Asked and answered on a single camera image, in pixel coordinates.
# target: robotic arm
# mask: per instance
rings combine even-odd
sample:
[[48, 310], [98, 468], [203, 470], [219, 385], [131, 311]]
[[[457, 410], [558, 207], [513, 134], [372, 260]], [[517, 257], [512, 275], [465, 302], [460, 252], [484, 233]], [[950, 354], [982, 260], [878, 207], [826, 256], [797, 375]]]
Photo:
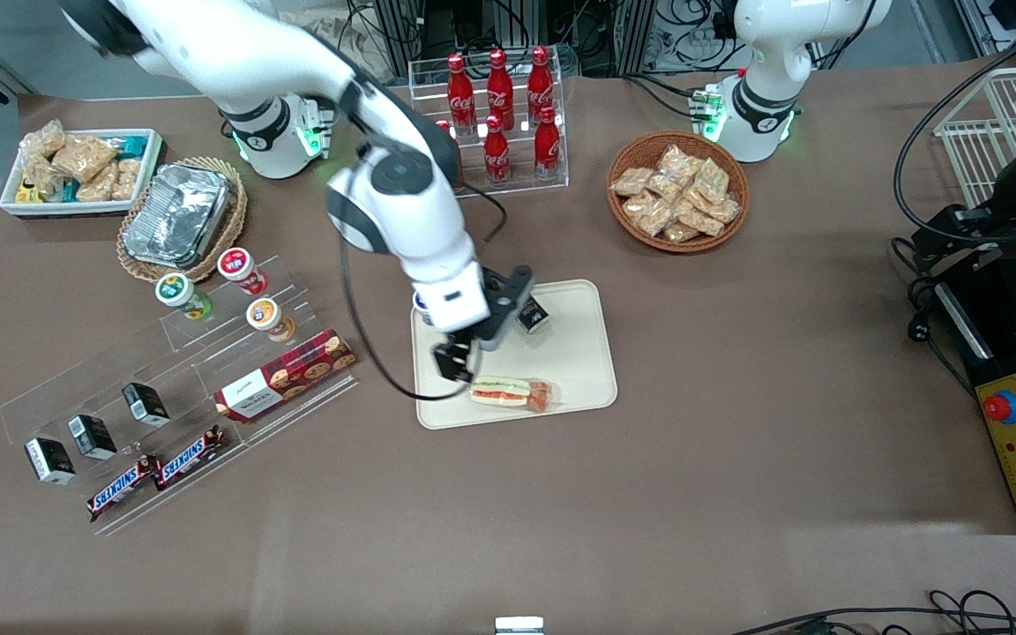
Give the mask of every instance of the robotic arm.
[[359, 163], [328, 181], [328, 216], [360, 250], [394, 254], [448, 341], [443, 377], [467, 381], [472, 342], [495, 350], [531, 269], [501, 277], [478, 264], [454, 194], [459, 156], [448, 134], [380, 87], [346, 57], [242, 0], [62, 0], [77, 31], [102, 52], [131, 56], [153, 75], [199, 89], [231, 121], [266, 177], [307, 165], [296, 126], [306, 100], [331, 101], [367, 133]]

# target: wicker basket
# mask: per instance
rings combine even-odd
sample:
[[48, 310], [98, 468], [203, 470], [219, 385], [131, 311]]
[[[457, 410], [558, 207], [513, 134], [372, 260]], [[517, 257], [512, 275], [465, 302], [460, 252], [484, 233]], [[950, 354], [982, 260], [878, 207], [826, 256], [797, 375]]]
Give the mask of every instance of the wicker basket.
[[217, 257], [221, 256], [223, 252], [229, 250], [234, 245], [239, 235], [242, 234], [242, 226], [245, 225], [245, 206], [247, 201], [245, 186], [242, 185], [242, 177], [238, 175], [237, 170], [234, 170], [234, 166], [214, 157], [187, 157], [187, 160], [177, 163], [193, 166], [193, 168], [205, 168], [206, 170], [220, 172], [231, 180], [231, 184], [234, 185], [234, 191], [231, 193], [230, 202], [226, 205], [226, 210], [223, 212], [221, 220], [218, 221], [214, 238], [212, 243], [210, 243], [212, 246], [209, 252], [206, 252], [206, 256], [198, 264], [195, 264], [192, 268], [182, 270], [172, 269], [170, 266], [153, 264], [152, 262], [134, 260], [124, 250], [124, 233], [128, 232], [128, 225], [132, 221], [133, 217], [136, 217], [136, 214], [143, 209], [143, 204], [148, 200], [148, 194], [151, 193], [151, 186], [143, 190], [140, 197], [136, 198], [136, 203], [132, 205], [132, 209], [129, 210], [128, 216], [125, 216], [124, 221], [120, 225], [120, 235], [117, 237], [117, 257], [120, 258], [121, 266], [128, 270], [132, 276], [140, 278], [140, 280], [154, 282], [160, 277], [166, 276], [167, 273], [174, 273], [177, 270], [178, 272], [185, 273], [187, 277], [192, 278], [195, 282], [204, 280], [214, 272], [214, 269], [217, 267]]
[[[660, 160], [661, 155], [664, 155], [665, 148], [671, 143], [677, 144], [677, 147], [685, 150], [690, 156], [712, 157], [731, 178], [727, 190], [732, 197], [735, 197], [735, 200], [739, 202], [739, 216], [735, 217], [735, 220], [731, 221], [718, 237], [697, 237], [683, 243], [671, 243], [662, 238], [648, 237], [625, 215], [625, 210], [622, 210], [622, 200], [624, 199], [610, 189], [610, 184], [617, 181], [618, 177], [621, 177], [626, 170], [631, 168], [656, 169], [657, 161]], [[680, 130], [650, 132], [643, 137], [637, 137], [622, 148], [610, 166], [610, 177], [606, 179], [606, 198], [610, 201], [610, 210], [614, 212], [614, 217], [618, 219], [622, 228], [625, 228], [626, 232], [652, 248], [673, 253], [695, 253], [721, 245], [739, 232], [739, 228], [747, 218], [747, 210], [751, 208], [751, 188], [747, 185], [747, 175], [743, 172], [742, 166], [739, 166], [739, 162], [735, 161], [735, 157], [720, 145], [699, 136], [699, 134]]]

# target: red bottle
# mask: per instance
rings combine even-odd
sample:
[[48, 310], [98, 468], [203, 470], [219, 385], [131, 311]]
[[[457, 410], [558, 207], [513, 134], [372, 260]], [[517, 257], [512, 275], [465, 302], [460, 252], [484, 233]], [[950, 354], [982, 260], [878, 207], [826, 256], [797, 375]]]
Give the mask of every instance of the red bottle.
[[485, 123], [489, 125], [489, 136], [485, 137], [485, 174], [493, 188], [504, 188], [511, 178], [508, 139], [501, 129], [500, 117], [491, 114]]
[[[444, 133], [449, 134], [448, 121], [439, 119], [434, 123], [438, 125], [438, 128], [444, 130]], [[462, 180], [462, 177], [460, 177], [460, 145], [457, 144], [456, 139], [452, 139], [452, 145], [457, 148], [457, 174], [446, 174], [446, 176], [449, 178], [449, 184], [452, 185], [452, 191], [460, 192], [463, 189], [462, 186], [460, 186], [460, 180]]]
[[559, 129], [556, 109], [539, 109], [539, 126], [535, 129], [535, 178], [554, 181], [559, 177]]
[[548, 68], [550, 54], [541, 44], [531, 49], [531, 75], [527, 77], [527, 122], [535, 129], [539, 125], [539, 110], [552, 105], [552, 70]]
[[446, 96], [449, 98], [449, 112], [452, 124], [459, 137], [477, 136], [477, 105], [472, 103], [472, 82], [464, 74], [464, 58], [460, 53], [452, 53], [446, 63], [449, 65], [449, 83]]
[[492, 72], [489, 73], [489, 112], [500, 117], [500, 124], [505, 130], [516, 128], [516, 114], [512, 112], [511, 103], [511, 77], [505, 70], [505, 62], [508, 56], [501, 49], [493, 49], [489, 53], [489, 65]]

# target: plastic tray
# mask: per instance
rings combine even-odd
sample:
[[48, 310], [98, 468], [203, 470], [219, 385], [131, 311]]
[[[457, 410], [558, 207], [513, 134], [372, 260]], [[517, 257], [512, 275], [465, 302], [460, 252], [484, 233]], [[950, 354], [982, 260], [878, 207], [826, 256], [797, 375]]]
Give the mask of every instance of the plastic tray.
[[[601, 317], [598, 289], [589, 280], [536, 284], [531, 291], [548, 312], [536, 332], [525, 333], [513, 325], [500, 348], [480, 354], [478, 374], [511, 378], [542, 378], [558, 387], [556, 406], [544, 414], [512, 407], [480, 405], [460, 394], [445, 401], [419, 401], [418, 421], [431, 430], [543, 418], [606, 407], [618, 398], [618, 379], [610, 357], [610, 338]], [[441, 333], [411, 310], [415, 342], [415, 385], [423, 394], [448, 394], [457, 385], [440, 377], [432, 346], [443, 341]]]
[[143, 165], [136, 177], [136, 188], [126, 201], [72, 202], [72, 204], [16, 204], [15, 194], [21, 183], [21, 152], [15, 152], [15, 163], [10, 168], [10, 177], [0, 196], [0, 206], [18, 217], [72, 217], [110, 216], [122, 214], [132, 209], [136, 198], [140, 197], [154, 174], [158, 152], [163, 149], [163, 137], [150, 128], [112, 128], [108, 130], [65, 130], [70, 134], [96, 134], [98, 137], [147, 137], [148, 144], [143, 149]]

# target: brown tablecloth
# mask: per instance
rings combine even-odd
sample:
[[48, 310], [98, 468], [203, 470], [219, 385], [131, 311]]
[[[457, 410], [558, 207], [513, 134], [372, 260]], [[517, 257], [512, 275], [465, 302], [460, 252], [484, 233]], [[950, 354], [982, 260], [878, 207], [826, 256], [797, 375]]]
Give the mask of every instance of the brown tablecloth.
[[[731, 632], [972, 585], [1016, 612], [1016, 519], [982, 422], [906, 340], [886, 256], [910, 232], [896, 150], [970, 68], [812, 77], [785, 147], [747, 166], [745, 229], [696, 257], [634, 242], [605, 200], [614, 153], [680, 117], [619, 80], [570, 81], [570, 188], [505, 196], [511, 221], [485, 263], [595, 282], [617, 403], [427, 431], [360, 365], [350, 394], [112, 538], [34, 480], [0, 423], [0, 632], [429, 634], [532, 614], [553, 634]], [[254, 177], [202, 98], [40, 97], [21, 112], [23, 130], [149, 126], [172, 160], [229, 157], [251, 193], [242, 245], [285, 257], [356, 343], [324, 213], [336, 162]], [[926, 211], [951, 200], [929, 145], [907, 170]], [[464, 211], [474, 235], [495, 221], [484, 201]], [[164, 313], [117, 264], [117, 227], [0, 210], [0, 404]], [[352, 268], [408, 384], [406, 278], [389, 257], [357, 253]]]

